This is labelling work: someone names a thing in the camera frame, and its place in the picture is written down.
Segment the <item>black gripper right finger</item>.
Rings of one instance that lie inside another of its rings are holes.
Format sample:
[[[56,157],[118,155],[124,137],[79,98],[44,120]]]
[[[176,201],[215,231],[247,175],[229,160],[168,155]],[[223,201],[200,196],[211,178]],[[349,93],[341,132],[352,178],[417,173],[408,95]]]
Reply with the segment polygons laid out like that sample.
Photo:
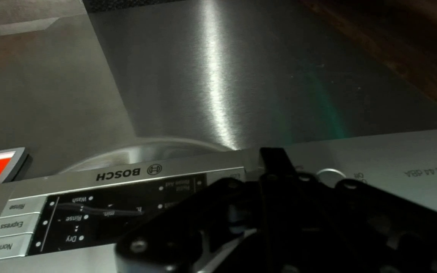
[[[437,273],[437,211],[343,179],[332,187],[259,151],[270,267],[299,273]]]

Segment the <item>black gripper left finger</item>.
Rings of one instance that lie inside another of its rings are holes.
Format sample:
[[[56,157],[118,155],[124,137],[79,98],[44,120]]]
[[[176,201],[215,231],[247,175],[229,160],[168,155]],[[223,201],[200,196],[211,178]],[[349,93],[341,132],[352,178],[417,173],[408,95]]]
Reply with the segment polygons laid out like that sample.
[[[218,179],[136,225],[115,245],[118,273],[193,273],[237,248],[258,225],[259,186]]]

